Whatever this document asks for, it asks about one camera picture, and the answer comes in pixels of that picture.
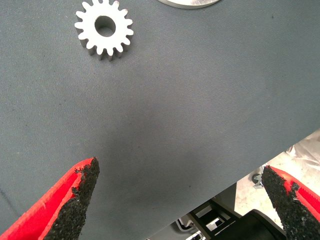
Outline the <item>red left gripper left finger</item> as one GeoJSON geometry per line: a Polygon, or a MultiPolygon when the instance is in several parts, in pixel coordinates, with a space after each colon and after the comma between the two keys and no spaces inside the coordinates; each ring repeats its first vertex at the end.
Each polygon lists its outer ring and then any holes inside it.
{"type": "Polygon", "coordinates": [[[100,173],[95,157],[70,168],[4,233],[2,240],[77,240],[100,173]]]}

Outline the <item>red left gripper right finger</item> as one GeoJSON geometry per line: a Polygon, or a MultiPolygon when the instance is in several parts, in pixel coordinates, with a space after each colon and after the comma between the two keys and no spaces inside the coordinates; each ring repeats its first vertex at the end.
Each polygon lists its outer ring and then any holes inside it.
{"type": "Polygon", "coordinates": [[[289,173],[267,165],[262,184],[288,240],[320,238],[320,196],[289,173]]]}

